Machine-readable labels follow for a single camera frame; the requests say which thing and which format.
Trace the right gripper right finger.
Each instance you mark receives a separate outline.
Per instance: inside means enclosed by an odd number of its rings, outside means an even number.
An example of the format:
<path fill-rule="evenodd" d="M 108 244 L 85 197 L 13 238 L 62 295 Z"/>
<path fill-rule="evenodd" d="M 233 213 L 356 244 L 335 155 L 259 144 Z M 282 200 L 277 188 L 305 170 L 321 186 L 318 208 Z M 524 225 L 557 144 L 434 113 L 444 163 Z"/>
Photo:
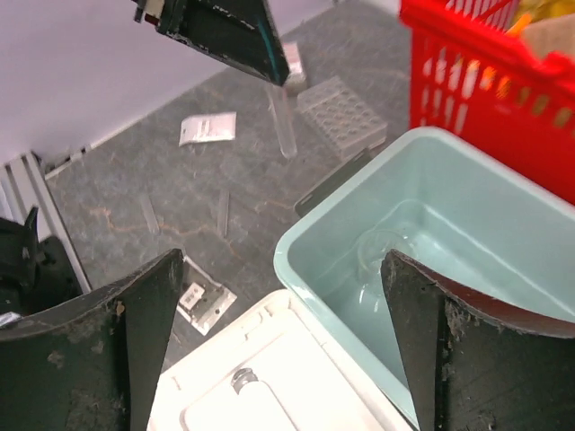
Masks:
<path fill-rule="evenodd" d="M 421 430 L 572 430 L 574 325 L 389 251 L 383 290 Z"/>

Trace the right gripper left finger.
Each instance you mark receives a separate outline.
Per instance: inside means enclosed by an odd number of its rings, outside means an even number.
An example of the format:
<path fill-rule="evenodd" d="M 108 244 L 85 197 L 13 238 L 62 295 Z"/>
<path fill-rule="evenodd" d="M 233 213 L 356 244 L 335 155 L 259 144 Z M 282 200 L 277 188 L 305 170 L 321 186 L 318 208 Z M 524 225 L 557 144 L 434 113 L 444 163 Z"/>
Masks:
<path fill-rule="evenodd" d="M 144 430 L 181 294 L 172 249 L 1 331 L 3 430 Z"/>

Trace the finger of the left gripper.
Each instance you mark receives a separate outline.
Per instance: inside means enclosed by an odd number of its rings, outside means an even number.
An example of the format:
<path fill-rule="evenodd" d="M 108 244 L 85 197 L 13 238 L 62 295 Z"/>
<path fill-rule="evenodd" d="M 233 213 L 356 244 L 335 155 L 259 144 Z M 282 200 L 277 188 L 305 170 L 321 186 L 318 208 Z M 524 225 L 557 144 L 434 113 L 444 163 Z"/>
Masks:
<path fill-rule="evenodd" d="M 278 87 L 288 61 L 265 0 L 136 1 L 135 22 Z"/>

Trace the clear glass test tube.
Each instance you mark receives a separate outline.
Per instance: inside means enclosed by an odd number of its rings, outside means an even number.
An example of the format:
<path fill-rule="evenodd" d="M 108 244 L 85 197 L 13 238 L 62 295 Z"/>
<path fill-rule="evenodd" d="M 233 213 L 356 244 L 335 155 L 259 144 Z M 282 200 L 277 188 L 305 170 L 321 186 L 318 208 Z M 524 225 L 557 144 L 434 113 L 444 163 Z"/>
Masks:
<path fill-rule="evenodd" d="M 293 159 L 297 155 L 297 147 L 288 94 L 282 87 L 273 84 L 266 86 L 266 93 L 270 100 L 280 152 L 285 158 Z"/>

